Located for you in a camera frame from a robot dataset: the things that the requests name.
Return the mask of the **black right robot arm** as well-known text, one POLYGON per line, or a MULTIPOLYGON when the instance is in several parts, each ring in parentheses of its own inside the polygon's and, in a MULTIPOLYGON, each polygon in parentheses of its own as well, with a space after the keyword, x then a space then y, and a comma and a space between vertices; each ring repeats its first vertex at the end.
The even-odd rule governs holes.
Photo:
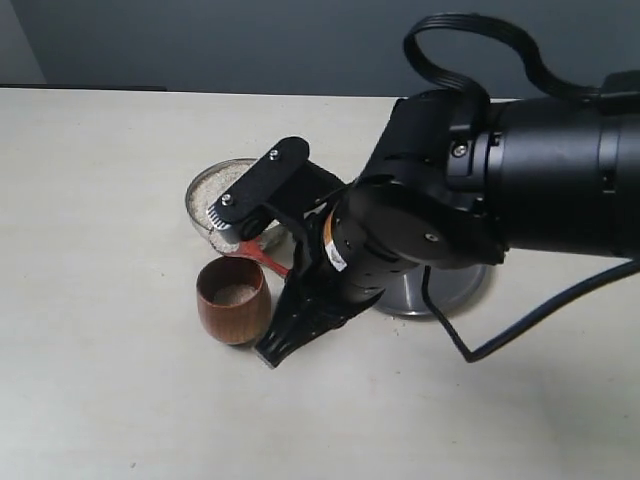
POLYGON ((498 265, 511 249, 618 257, 484 345, 495 353, 568 303, 639 270, 639 118, 554 99, 488 106, 462 128, 460 94, 401 99, 357 178, 307 224, 272 323, 256 344, 270 366, 341 327, 422 267, 498 265))

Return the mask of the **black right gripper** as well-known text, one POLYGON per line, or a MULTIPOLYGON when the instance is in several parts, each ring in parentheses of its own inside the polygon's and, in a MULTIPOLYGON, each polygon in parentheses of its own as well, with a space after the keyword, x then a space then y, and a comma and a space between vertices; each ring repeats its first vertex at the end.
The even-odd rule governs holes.
POLYGON ((270 368, 371 308, 395 278, 418 265, 500 264, 505 245, 477 196, 446 181, 458 94, 398 100, 368 162, 325 228, 343 259, 333 287, 289 274, 255 352, 270 368))

